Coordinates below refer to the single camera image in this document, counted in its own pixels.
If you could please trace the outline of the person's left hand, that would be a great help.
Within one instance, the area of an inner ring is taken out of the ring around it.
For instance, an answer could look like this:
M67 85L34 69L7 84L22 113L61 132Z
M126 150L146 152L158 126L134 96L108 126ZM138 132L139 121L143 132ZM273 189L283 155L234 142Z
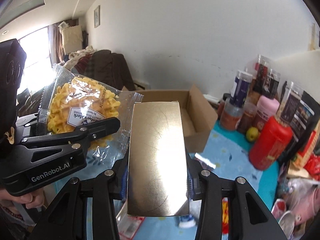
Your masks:
M38 189L31 193L15 197L12 196L6 189L1 188L1 200L9 200L19 204L25 204L27 209L38 208L44 204L45 196L44 189Z

